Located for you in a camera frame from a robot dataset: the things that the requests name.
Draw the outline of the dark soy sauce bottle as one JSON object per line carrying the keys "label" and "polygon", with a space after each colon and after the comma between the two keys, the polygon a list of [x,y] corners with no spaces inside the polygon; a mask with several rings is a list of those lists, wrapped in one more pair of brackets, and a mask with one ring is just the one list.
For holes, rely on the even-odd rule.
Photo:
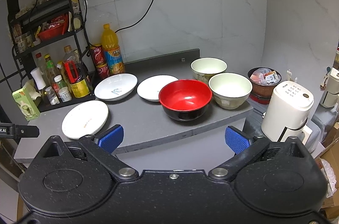
{"label": "dark soy sauce bottle", "polygon": [[90,94],[90,90],[85,81],[79,59],[70,45],[64,47],[64,52],[64,72],[71,86],[73,95],[76,98],[83,98]]}

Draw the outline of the cream bowl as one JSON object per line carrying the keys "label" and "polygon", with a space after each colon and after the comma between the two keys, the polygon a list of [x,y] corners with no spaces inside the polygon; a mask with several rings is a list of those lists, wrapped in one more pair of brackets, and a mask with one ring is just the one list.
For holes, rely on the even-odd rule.
{"label": "cream bowl", "polygon": [[220,59],[204,57],[196,59],[191,63],[194,78],[208,84],[211,77],[227,70],[228,65]]}
{"label": "cream bowl", "polygon": [[237,73],[220,73],[214,75],[208,82],[214,100],[226,110],[240,107],[252,91],[252,83],[246,77]]}

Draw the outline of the white appliance at right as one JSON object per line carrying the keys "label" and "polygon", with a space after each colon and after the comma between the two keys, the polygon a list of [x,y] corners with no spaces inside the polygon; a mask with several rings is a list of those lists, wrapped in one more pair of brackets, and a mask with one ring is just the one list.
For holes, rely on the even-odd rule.
{"label": "white appliance at right", "polygon": [[320,100],[320,105],[328,109],[338,105],[338,93],[338,70],[332,68]]}

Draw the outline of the red basket on shelf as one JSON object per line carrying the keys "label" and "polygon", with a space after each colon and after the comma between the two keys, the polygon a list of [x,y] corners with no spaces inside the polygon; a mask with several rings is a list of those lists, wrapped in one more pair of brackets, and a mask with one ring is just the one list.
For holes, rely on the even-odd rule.
{"label": "red basket on shelf", "polygon": [[61,36],[63,35],[65,32],[65,23],[57,23],[55,24],[53,27],[40,32],[37,37],[41,40],[41,41],[47,41],[50,40],[52,38],[55,38],[57,36]]}

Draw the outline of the green carton box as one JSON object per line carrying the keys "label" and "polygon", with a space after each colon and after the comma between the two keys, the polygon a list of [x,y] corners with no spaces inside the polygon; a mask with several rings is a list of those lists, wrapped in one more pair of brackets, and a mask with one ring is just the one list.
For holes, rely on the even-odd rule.
{"label": "green carton box", "polygon": [[15,103],[27,121],[37,119],[40,116],[40,111],[30,95],[30,89],[32,87],[26,84],[12,93]]}

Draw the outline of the red and black bowl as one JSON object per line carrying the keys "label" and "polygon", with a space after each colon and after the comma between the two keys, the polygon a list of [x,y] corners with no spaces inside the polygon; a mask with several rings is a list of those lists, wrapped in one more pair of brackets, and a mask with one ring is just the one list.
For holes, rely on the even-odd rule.
{"label": "red and black bowl", "polygon": [[211,89],[205,83],[182,79],[164,86],[159,93],[159,102],[171,119],[187,122],[207,112],[212,96]]}

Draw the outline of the white pepper grinder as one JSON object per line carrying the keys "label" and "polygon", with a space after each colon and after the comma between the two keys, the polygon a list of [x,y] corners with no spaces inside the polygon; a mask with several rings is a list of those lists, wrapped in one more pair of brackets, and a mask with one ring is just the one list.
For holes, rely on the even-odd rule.
{"label": "white pepper grinder", "polygon": [[34,79],[38,90],[43,90],[47,86],[39,67],[31,71],[31,76]]}

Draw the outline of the white electric kettle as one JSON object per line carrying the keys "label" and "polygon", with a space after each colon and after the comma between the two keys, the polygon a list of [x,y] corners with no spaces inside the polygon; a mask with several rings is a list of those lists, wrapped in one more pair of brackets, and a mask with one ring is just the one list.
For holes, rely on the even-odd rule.
{"label": "white electric kettle", "polygon": [[263,134],[272,142],[284,142],[295,136],[306,144],[312,134],[307,120],[313,105],[313,94],[302,85],[294,81],[279,83],[261,123]]}

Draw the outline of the upper red can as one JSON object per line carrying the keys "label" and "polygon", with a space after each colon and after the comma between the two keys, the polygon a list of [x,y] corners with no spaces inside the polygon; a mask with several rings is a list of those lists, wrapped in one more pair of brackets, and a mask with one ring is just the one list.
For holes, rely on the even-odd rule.
{"label": "upper red can", "polygon": [[95,44],[90,46],[91,55],[95,66],[99,66],[106,62],[105,54],[101,44]]}

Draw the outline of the lower red can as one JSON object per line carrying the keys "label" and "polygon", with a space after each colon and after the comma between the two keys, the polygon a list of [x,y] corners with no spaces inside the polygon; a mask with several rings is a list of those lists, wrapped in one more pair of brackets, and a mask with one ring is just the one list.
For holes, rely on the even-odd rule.
{"label": "lower red can", "polygon": [[107,63],[103,63],[96,66],[99,77],[103,80],[110,76],[110,71]]}

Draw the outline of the white plate Sweet print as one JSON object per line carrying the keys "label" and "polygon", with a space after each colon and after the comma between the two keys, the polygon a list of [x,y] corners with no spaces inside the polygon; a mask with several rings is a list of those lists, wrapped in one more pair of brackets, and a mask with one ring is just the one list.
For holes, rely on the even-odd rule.
{"label": "white plate Sweet print", "polygon": [[95,87],[94,95],[103,101],[116,102],[124,99],[135,89],[137,77],[130,73],[113,75]]}

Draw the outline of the white plate Bakery print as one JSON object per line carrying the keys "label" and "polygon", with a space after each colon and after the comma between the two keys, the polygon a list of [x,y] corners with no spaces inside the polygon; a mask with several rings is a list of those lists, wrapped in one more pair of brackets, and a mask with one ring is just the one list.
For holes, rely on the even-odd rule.
{"label": "white plate Bakery print", "polygon": [[137,87],[138,95],[150,102],[159,101],[159,93],[163,87],[177,81],[178,78],[170,75],[157,75],[143,80]]}

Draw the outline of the brown bowl with packets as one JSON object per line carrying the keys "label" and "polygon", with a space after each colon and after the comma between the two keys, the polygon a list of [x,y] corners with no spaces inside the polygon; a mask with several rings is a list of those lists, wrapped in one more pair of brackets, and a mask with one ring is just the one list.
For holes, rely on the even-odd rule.
{"label": "brown bowl with packets", "polygon": [[280,73],[267,67],[256,67],[248,71],[248,79],[252,83],[250,98],[262,105],[267,105],[274,88],[282,81]]}

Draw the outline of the white cap small jar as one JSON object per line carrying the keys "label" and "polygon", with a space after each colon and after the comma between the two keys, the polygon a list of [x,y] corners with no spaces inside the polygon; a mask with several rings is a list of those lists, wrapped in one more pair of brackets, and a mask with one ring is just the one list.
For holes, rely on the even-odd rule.
{"label": "white cap small jar", "polygon": [[59,97],[61,98],[62,102],[68,102],[72,100],[72,95],[68,89],[68,87],[63,87],[59,89]]}

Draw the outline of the orange juice bottle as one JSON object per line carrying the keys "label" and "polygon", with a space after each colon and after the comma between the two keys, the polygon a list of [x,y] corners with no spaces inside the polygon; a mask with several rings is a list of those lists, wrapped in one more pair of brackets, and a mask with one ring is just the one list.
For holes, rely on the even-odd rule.
{"label": "orange juice bottle", "polygon": [[117,75],[124,73],[125,66],[122,59],[118,37],[117,34],[111,30],[110,24],[104,24],[103,26],[101,44],[110,74]]}

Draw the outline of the red can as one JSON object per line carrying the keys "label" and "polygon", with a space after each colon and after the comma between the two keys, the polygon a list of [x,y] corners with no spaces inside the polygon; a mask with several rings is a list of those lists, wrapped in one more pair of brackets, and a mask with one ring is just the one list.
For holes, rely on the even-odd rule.
{"label": "red can", "polygon": [[90,46],[91,55],[95,66],[99,66],[106,62],[105,54],[101,44],[95,44]]}
{"label": "red can", "polygon": [[110,71],[107,63],[103,63],[96,66],[99,77],[103,80],[110,76]]}

